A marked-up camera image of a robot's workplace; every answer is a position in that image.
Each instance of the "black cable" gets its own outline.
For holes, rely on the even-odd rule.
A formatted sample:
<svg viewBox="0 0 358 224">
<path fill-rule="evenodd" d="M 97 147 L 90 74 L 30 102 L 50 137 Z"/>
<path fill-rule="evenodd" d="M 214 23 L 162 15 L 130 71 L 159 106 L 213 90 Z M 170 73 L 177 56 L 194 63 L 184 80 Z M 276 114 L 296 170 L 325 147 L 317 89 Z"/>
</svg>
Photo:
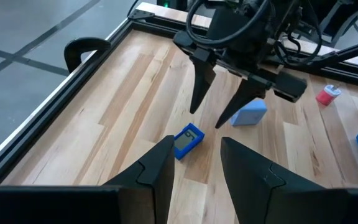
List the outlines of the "black cable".
<svg viewBox="0 0 358 224">
<path fill-rule="evenodd" d="M 274 6 L 274 4 L 272 2 L 270 2 L 270 15 L 268 17 L 268 22 L 270 23 L 270 25 L 274 25 L 274 19 L 276 18 L 276 7 Z"/>
<path fill-rule="evenodd" d="M 292 31 L 288 33 L 288 37 L 287 37 L 287 38 L 288 38 L 288 40 L 289 40 L 290 42 L 292 42 L 293 44 L 295 44 L 296 47 L 298 48 L 298 49 L 296 50 L 296 54 L 294 55 L 294 57 L 296 57 L 296 56 L 299 55 L 300 52 L 301 52 L 301 44 L 299 43 L 299 41 L 295 40 L 295 39 L 292 37 Z"/>
<path fill-rule="evenodd" d="M 210 39 L 201 39 L 199 38 L 191 28 L 191 21 L 193 20 L 193 16 L 195 15 L 197 9 L 203 4 L 203 0 L 196 0 L 196 2 L 191 6 L 189 13 L 187 15 L 186 19 L 186 31 L 189 37 L 192 39 L 192 41 L 199 45 L 206 45 L 209 47 L 214 48 L 222 48 L 227 47 L 230 42 L 232 42 L 234 39 L 244 35 L 250 27 L 252 27 L 266 12 L 266 10 L 269 7 L 270 0 L 264 0 L 262 5 L 259 7 L 258 11 L 255 13 L 255 15 L 252 17 L 252 19 L 241 29 L 236 31 L 235 33 L 219 39 L 219 40 L 210 40 Z"/>
<path fill-rule="evenodd" d="M 134 3 L 132 4 L 131 8 L 129 8 L 129 11 L 127 13 L 127 17 L 131 14 L 132 10 L 134 9 L 136 3 L 138 2 L 139 0 L 135 0 Z"/>
<path fill-rule="evenodd" d="M 317 48 L 314 50 L 314 52 L 308 57 L 306 58 L 305 60 L 299 62 L 299 63 L 291 63 L 289 62 L 288 60 L 286 60 L 283 55 L 281 54 L 281 51 L 280 49 L 285 53 L 286 57 L 288 56 L 288 52 L 285 50 L 285 47 L 284 45 L 281 43 L 281 42 L 277 42 L 276 45 L 274 46 L 274 50 L 276 51 L 276 54 L 277 56 L 279 57 L 279 59 L 287 64 L 287 65 L 292 65 L 292 66 L 302 66 L 302 65 L 305 65 L 307 64 L 308 62 L 312 61 L 317 55 L 318 53 L 320 52 L 320 49 L 321 49 L 321 46 L 323 44 L 323 35 L 321 33 L 321 30 L 319 28 L 319 23 L 318 23 L 318 18 L 317 18 L 317 15 L 313 9 L 313 6 L 311 5 L 310 3 L 310 0 L 307 0 L 308 1 L 308 4 L 309 4 L 309 8 L 310 8 L 310 11 L 311 11 L 311 14 L 312 14 L 312 20 L 314 21 L 314 28 L 316 29 L 317 31 L 317 34 L 318 34 L 318 44 L 317 44 Z"/>
</svg>

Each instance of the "wooden table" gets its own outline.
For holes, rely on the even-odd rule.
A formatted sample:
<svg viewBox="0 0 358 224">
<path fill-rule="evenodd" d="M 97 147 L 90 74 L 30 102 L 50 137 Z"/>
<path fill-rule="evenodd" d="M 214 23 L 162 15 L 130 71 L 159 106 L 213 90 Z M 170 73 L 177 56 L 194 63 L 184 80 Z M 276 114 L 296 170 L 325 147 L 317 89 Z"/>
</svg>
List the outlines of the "wooden table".
<svg viewBox="0 0 358 224">
<path fill-rule="evenodd" d="M 146 3 L 138 9 L 182 21 L 186 17 Z M 210 20 L 197 16 L 195 22 L 208 26 Z M 358 86 L 343 83 L 343 94 L 324 107 L 316 94 L 337 82 L 290 72 L 308 81 L 297 103 L 270 91 L 260 124 L 233 128 L 226 123 L 215 129 L 240 78 L 217 67 L 209 93 L 190 114 L 194 69 L 189 58 L 170 39 L 132 31 L 2 184 L 100 185 L 191 122 L 205 138 L 175 161 L 169 223 L 235 222 L 219 153 L 223 136 L 322 186 L 358 187 Z"/>
</svg>

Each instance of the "blue block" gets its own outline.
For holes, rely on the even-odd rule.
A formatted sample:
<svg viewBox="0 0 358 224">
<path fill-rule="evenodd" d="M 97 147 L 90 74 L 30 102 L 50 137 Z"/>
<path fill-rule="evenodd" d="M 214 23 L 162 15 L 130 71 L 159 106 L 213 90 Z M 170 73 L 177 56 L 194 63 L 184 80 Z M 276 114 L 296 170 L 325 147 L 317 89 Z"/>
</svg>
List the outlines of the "blue block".
<svg viewBox="0 0 358 224">
<path fill-rule="evenodd" d="M 230 119 L 233 126 L 238 125 L 254 125 L 257 124 L 267 111 L 263 100 L 253 100 L 239 111 L 237 111 Z"/>
</svg>

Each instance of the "black handle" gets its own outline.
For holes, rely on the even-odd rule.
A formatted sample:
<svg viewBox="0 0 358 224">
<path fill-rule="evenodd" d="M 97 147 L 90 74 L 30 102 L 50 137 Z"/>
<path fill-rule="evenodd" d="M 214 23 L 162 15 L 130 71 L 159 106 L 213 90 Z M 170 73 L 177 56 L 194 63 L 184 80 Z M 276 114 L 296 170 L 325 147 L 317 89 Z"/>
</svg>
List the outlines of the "black handle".
<svg viewBox="0 0 358 224">
<path fill-rule="evenodd" d="M 65 47 L 65 61 L 68 71 L 73 72 L 81 63 L 81 55 L 94 50 L 107 50 L 110 42 L 96 37 L 82 37 L 70 41 Z"/>
</svg>

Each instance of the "concrete floor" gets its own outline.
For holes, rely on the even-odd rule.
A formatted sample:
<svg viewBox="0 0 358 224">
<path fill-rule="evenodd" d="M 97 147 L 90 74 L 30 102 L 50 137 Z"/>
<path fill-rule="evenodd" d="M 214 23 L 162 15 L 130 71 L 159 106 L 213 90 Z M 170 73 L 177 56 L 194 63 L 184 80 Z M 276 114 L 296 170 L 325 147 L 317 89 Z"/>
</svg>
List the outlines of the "concrete floor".
<svg viewBox="0 0 358 224">
<path fill-rule="evenodd" d="M 105 38 L 126 17 L 131 4 L 120 0 L 0 0 L 0 143 L 68 75 L 64 46 L 78 37 Z M 213 11 L 201 9 L 198 14 L 211 17 Z M 353 44 L 358 44 L 358 22 L 336 47 Z"/>
</svg>

